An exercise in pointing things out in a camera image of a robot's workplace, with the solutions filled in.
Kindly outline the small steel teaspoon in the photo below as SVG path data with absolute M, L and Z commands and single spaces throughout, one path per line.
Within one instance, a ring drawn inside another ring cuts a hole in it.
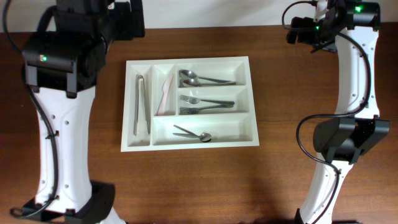
M 195 134 L 195 133 L 193 133 L 193 132 L 191 132 L 191 131 L 189 131 L 187 129 L 184 129 L 184 128 L 180 127 L 180 126 L 177 126 L 177 125 L 174 125 L 174 127 L 179 129 L 179 130 L 181 130 L 181 131 L 183 131 L 183 134 Z
M 200 135 L 174 133 L 174 136 L 180 136 L 180 137 L 184 137 L 184 138 L 198 138 L 201 142 L 210 142 L 211 138 L 212 138 L 211 134 L 209 134 L 209 133 L 201 133 Z

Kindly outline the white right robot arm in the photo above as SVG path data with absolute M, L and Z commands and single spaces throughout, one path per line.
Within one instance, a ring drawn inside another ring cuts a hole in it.
M 336 199 L 348 172 L 371 148 L 387 136 L 390 122 L 380 118 L 374 86 L 374 58 L 381 28 L 376 2 L 309 1 L 313 17 L 294 17 L 287 42 L 311 45 L 314 51 L 336 52 L 339 60 L 338 102 L 333 114 L 321 118 L 313 132 L 316 162 L 308 196 L 294 222 L 331 223 Z

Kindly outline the large steel spoon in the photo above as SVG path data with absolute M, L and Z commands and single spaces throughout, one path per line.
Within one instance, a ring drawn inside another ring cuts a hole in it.
M 180 80 L 180 84 L 184 87 L 202 87 L 202 86 L 228 86 L 236 85 L 236 82 L 226 82 L 226 83 L 200 83 L 195 80 Z
M 230 82 L 230 80 L 218 80 L 218 79 L 214 79 L 214 78 L 201 77 L 201 76 L 198 76 L 195 72 L 193 72 L 191 70 L 185 70 L 185 69 L 179 70 L 179 74 L 180 75 L 185 75 L 186 77 L 189 77 L 189 78 L 192 78 L 192 79 L 203 79 L 203 80 L 208 80 L 208 81 L 217 82 L 217 83 Z

